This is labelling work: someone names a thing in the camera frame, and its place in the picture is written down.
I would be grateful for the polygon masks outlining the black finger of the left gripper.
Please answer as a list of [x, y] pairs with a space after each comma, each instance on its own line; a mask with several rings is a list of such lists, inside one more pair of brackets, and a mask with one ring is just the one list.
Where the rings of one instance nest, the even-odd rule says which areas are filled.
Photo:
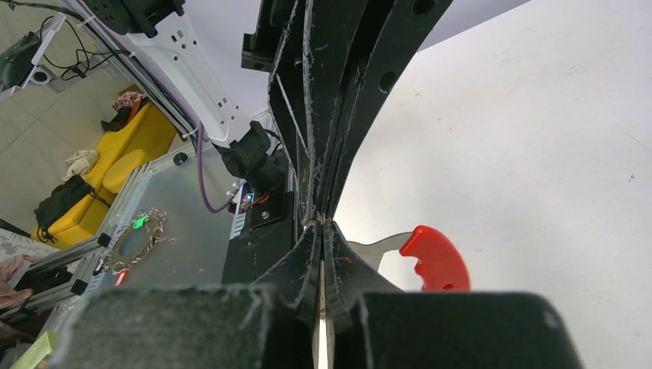
[[328, 224], [318, 200], [318, 163], [309, 94], [311, 33], [329, 22], [330, 1], [260, 1], [242, 37], [241, 66], [268, 73], [268, 106], [294, 177], [302, 224]]
[[340, 25], [315, 25], [315, 210], [334, 216], [365, 136], [449, 1], [343, 1]]

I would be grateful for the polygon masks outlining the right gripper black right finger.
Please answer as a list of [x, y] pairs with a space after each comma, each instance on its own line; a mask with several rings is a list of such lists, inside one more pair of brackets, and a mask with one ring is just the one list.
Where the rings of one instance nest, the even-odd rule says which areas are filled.
[[579, 368], [564, 322], [524, 292], [406, 292], [324, 229], [336, 368]]

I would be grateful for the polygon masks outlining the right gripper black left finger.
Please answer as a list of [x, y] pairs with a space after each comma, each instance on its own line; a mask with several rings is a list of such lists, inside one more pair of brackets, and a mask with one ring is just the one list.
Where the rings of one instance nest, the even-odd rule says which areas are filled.
[[112, 288], [72, 313], [53, 368], [312, 368], [323, 226], [251, 284]]

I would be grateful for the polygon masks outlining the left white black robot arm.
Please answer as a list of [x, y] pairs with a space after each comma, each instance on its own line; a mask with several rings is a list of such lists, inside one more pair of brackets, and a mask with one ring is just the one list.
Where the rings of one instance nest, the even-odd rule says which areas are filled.
[[[164, 75], [231, 173], [269, 192], [268, 136], [243, 114], [195, 35], [184, 1], [86, 1], [106, 41], [132, 45]], [[241, 67], [268, 74], [268, 106], [285, 146], [304, 222], [329, 220], [354, 157], [396, 81], [448, 1], [263, 1]]]

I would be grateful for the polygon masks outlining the metal keyring with red handle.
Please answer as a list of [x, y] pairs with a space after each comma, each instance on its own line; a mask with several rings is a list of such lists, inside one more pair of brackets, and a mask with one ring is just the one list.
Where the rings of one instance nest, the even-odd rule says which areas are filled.
[[469, 292], [471, 278], [460, 252], [440, 231], [419, 225], [370, 244], [349, 246], [372, 269], [403, 291]]

